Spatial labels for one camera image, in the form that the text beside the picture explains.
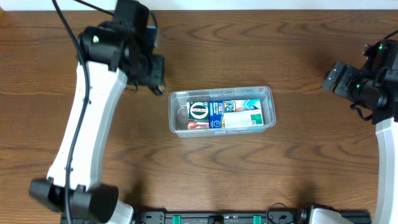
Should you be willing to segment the dark green small box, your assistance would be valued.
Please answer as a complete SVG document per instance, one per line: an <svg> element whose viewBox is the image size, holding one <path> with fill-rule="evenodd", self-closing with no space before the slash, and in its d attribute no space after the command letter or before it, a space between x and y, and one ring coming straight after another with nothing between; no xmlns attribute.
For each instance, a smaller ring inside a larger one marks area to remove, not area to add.
<svg viewBox="0 0 398 224"><path fill-rule="evenodd" d="M189 101L188 120L197 122L209 122L209 102Z"/></svg>

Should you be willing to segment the red Panadol box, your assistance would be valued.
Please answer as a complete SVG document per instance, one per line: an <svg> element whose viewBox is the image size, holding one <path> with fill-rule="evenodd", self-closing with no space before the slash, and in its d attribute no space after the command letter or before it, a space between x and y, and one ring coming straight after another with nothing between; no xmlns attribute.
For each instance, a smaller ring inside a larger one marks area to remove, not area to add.
<svg viewBox="0 0 398 224"><path fill-rule="evenodd" d="M188 121L187 127L188 129L208 129L210 127L210 116L209 122Z"/></svg>

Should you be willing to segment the blue Kool Fever box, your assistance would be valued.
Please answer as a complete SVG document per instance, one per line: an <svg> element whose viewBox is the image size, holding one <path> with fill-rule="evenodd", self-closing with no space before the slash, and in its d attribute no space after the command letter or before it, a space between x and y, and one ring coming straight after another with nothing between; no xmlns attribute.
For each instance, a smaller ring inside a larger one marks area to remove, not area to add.
<svg viewBox="0 0 398 224"><path fill-rule="evenodd" d="M245 110L262 111L260 99L211 101L209 104L210 128L211 129L224 128L223 116L225 113L245 111Z"/></svg>

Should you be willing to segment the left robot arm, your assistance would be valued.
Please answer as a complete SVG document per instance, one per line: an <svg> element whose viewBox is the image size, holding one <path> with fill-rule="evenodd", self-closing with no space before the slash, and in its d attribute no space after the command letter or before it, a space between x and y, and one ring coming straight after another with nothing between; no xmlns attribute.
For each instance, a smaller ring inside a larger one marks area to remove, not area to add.
<svg viewBox="0 0 398 224"><path fill-rule="evenodd" d="M127 86L165 93L165 59L153 50L159 28L138 1L119 0L112 19L71 37L78 66L67 127L44 179L29 194L67 223L132 223L134 209L115 186L103 184L102 163L117 103Z"/></svg>

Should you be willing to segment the white blue Panadol box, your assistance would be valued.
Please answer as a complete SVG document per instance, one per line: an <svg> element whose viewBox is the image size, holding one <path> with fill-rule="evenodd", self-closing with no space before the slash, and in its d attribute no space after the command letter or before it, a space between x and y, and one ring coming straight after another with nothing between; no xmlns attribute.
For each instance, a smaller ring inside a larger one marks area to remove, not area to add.
<svg viewBox="0 0 398 224"><path fill-rule="evenodd" d="M263 125L264 120L261 110L245 110L225 113L223 116L224 128L245 128Z"/></svg>

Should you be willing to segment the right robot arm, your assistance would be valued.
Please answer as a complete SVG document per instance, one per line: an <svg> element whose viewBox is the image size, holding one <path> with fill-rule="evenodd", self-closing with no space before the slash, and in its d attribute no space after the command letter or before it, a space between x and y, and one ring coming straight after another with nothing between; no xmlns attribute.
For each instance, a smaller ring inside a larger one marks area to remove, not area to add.
<svg viewBox="0 0 398 224"><path fill-rule="evenodd" d="M350 100L350 108L376 127L379 174L374 218L309 205L297 212L294 223L397 223L397 41L392 36L365 46L366 61L360 69L335 62L322 83L324 90Z"/></svg>

